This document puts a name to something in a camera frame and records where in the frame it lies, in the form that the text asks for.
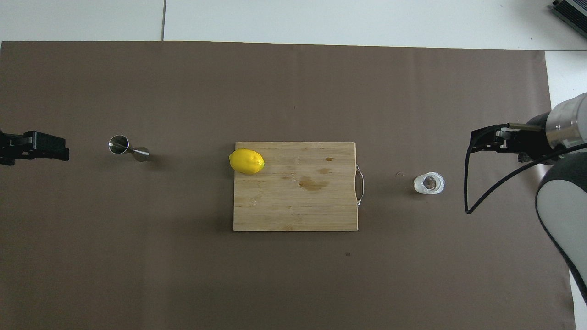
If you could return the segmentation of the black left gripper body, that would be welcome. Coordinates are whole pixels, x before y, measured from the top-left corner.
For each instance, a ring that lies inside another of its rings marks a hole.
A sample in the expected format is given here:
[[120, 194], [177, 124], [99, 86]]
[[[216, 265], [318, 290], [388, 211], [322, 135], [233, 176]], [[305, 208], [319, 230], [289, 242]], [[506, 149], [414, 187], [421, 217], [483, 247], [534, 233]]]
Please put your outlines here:
[[0, 132], [0, 164], [15, 165], [16, 160], [25, 160], [24, 151], [20, 142], [27, 138], [22, 134], [7, 134]]

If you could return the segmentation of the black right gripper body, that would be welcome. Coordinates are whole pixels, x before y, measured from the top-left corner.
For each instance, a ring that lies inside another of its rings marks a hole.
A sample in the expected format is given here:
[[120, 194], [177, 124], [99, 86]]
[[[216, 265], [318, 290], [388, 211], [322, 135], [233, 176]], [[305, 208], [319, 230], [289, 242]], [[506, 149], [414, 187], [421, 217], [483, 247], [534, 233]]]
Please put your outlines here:
[[510, 123], [510, 128], [505, 132], [508, 133], [506, 139], [507, 148], [510, 153], [518, 155], [525, 152], [530, 157], [530, 161], [547, 156], [553, 152], [546, 135], [547, 112], [537, 115], [525, 124]]

